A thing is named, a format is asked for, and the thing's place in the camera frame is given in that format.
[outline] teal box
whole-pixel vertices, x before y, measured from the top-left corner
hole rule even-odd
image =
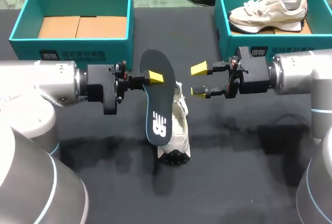
[[[117,16],[127,17],[125,38],[38,39],[44,17]],[[73,60],[87,64],[133,65],[133,0],[26,0],[10,35],[19,60]]]
[[[307,0],[306,20],[312,34],[232,35],[227,13],[248,1],[216,0],[214,18],[220,54],[224,61],[233,56],[239,46],[249,46],[253,56],[264,55],[268,61],[277,53],[332,48],[332,12],[326,0]]]

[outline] table surface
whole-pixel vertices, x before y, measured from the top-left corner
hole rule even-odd
[[[8,37],[18,11],[0,11],[0,59],[17,59]],[[134,70],[146,49],[164,52],[189,108],[191,160],[156,160],[145,137],[146,96],[129,91],[116,116],[100,103],[57,109],[63,162],[85,182],[88,223],[300,223],[295,194],[312,154],[309,95],[238,95],[204,100],[191,86],[227,75],[191,77],[219,59],[213,8],[135,10]]]

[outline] black insole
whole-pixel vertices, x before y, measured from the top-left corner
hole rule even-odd
[[[166,145],[172,136],[172,106],[175,91],[173,67],[162,52],[146,50],[141,58],[140,72],[163,75],[163,83],[144,85],[147,94],[146,136],[155,146]]]

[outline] white sneaker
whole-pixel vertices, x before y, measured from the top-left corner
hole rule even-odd
[[[265,27],[299,32],[308,11],[307,0],[250,0],[228,14],[230,26],[245,33]]]
[[[158,158],[170,163],[186,163],[190,159],[188,140],[188,108],[182,94],[182,84],[176,82],[172,114],[172,137],[167,145],[158,147]]]

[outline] box label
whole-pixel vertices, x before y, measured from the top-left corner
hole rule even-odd
[[[268,46],[252,46],[250,53],[253,57],[264,57],[268,52]]]
[[[102,50],[63,50],[61,51],[61,55],[65,61],[88,63],[106,62],[105,52]]]
[[[272,47],[271,54],[269,58],[274,57],[276,54],[283,54],[283,53],[293,53],[293,52],[305,52],[314,50],[313,47]]]
[[[43,61],[59,61],[59,56],[56,50],[40,50],[41,59]]]

